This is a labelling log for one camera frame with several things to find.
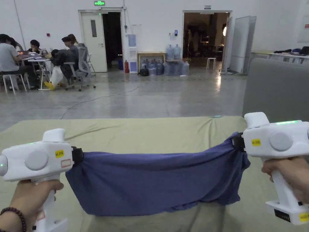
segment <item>hand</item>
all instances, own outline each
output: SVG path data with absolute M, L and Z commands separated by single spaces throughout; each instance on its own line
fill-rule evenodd
M 17 184 L 10 207 L 14 207 L 23 213 L 28 230 L 32 231 L 37 214 L 49 193 L 51 191 L 56 192 L 56 190 L 61 190 L 63 187 L 63 184 L 59 180 L 44 181 L 37 185 L 30 180 L 20 181 Z
M 296 198 L 304 204 L 309 204 L 309 164 L 302 157 L 284 160 L 268 160 L 262 168 L 263 173 L 270 176 L 278 170 L 293 189 Z

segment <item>white handheld gripper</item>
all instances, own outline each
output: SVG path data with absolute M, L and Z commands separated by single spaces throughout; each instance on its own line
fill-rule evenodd
M 64 141 L 64 133 L 64 129 L 46 131 L 42 141 L 4 149 L 0 156 L 0 176 L 5 181 L 30 179 L 35 183 L 60 179 L 60 173 L 73 166 L 73 148 Z M 54 195 L 50 192 L 33 231 L 67 231 L 68 220 L 56 221 L 54 218 Z
M 248 155 L 260 157 L 264 162 L 309 154 L 309 122 L 269 123 L 262 112 L 249 113 L 244 118 L 247 129 L 242 138 Z M 295 197 L 278 171 L 271 175 L 279 199 L 266 202 L 267 211 L 295 225 L 309 223 L 309 207 Z

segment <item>red fire extinguisher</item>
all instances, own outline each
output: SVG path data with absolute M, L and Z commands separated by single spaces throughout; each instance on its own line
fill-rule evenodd
M 129 73 L 129 63 L 127 62 L 127 60 L 125 60 L 125 73 Z

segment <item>yellow label sticker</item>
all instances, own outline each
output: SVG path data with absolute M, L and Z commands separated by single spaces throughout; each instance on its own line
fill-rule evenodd
M 56 159 L 64 157 L 64 150 L 56 151 L 55 154 L 56 154 Z
M 307 221 L 309 221 L 309 212 L 299 214 L 299 221 L 300 222 L 307 222 Z
M 260 139 L 254 139 L 254 140 L 251 140 L 251 141 L 252 141 L 252 146 L 254 146 L 254 147 L 261 146 L 261 140 Z

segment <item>gray circular button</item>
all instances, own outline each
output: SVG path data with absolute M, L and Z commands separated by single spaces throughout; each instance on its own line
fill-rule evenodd
M 283 152 L 291 148 L 293 139 L 283 132 L 274 132 L 269 137 L 269 143 L 273 149 Z
M 25 159 L 25 165 L 32 171 L 43 169 L 48 162 L 48 155 L 45 151 L 35 150 Z

